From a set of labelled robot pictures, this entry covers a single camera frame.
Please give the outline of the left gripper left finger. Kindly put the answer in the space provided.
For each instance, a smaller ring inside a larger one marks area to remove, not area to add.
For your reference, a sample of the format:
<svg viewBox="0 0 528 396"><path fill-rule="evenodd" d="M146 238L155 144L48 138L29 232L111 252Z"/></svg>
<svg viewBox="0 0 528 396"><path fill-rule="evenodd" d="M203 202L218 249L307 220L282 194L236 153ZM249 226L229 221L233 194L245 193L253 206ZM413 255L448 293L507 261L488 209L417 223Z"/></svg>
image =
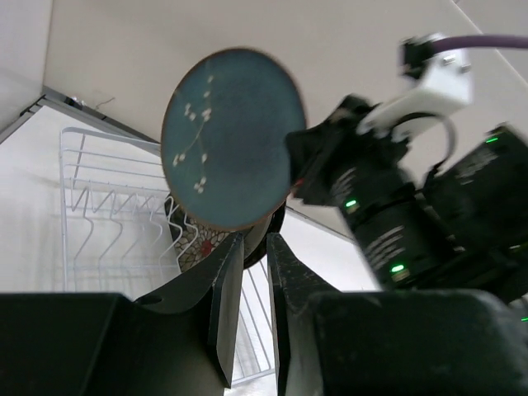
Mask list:
<svg viewBox="0 0 528 396"><path fill-rule="evenodd" d="M231 385L243 237L136 299L4 294L4 395L221 395Z"/></svg>

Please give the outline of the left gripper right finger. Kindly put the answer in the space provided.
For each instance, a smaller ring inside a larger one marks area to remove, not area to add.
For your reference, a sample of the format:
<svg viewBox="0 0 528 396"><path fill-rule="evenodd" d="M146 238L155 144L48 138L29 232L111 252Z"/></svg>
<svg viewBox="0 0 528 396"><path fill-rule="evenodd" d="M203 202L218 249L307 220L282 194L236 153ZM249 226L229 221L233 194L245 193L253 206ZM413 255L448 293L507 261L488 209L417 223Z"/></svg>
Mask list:
<svg viewBox="0 0 528 396"><path fill-rule="evenodd" d="M281 395L524 395L520 319L478 290L341 292L267 239Z"/></svg>

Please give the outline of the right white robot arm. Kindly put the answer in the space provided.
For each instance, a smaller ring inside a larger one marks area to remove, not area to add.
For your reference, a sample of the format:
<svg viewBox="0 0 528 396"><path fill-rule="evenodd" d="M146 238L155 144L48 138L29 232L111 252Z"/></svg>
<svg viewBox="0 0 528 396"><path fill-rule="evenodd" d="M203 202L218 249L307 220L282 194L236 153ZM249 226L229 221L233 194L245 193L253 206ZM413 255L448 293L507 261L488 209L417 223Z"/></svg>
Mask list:
<svg viewBox="0 0 528 396"><path fill-rule="evenodd" d="M405 110L385 127L346 97L321 124L289 133L295 197L339 209L386 290L478 289L504 302L527 294L527 142L511 125L486 133L452 167L434 163L417 186L401 166L410 124L452 121Z"/></svg>

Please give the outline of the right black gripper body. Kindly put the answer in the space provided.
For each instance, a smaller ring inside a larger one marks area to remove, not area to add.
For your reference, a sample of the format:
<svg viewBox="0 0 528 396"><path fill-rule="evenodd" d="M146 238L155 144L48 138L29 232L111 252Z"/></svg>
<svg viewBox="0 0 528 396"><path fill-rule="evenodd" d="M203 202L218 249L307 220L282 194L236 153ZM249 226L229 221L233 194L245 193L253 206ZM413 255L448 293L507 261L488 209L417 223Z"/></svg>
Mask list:
<svg viewBox="0 0 528 396"><path fill-rule="evenodd" d="M365 134L357 132L374 109L366 99L348 95L320 124L286 135L295 199L305 205L332 205L332 185L342 173L369 155L374 163L394 165L407 154L408 138L395 143L391 134L378 135L373 127Z"/></svg>

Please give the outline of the square black floral plate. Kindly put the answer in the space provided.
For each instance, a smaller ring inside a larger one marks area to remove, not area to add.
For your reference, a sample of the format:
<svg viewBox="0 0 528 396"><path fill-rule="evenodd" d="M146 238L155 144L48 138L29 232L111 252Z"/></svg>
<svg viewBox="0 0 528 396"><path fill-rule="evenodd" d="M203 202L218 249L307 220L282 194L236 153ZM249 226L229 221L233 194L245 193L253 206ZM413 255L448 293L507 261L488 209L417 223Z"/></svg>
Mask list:
<svg viewBox="0 0 528 396"><path fill-rule="evenodd" d="M206 259L229 235L199 224L168 195L164 202L173 247L182 272Z"/></svg>

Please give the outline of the round teal plate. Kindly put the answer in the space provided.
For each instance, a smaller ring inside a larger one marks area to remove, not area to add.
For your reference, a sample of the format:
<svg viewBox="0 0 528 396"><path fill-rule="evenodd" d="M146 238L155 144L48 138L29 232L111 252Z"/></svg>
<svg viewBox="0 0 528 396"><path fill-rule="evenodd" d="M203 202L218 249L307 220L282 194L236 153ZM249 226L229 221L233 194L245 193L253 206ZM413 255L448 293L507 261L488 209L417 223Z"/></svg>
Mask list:
<svg viewBox="0 0 528 396"><path fill-rule="evenodd" d="M214 229L263 221L290 193L285 137L306 125L296 81L269 54L234 47L207 56L178 83L163 119L172 197Z"/></svg>

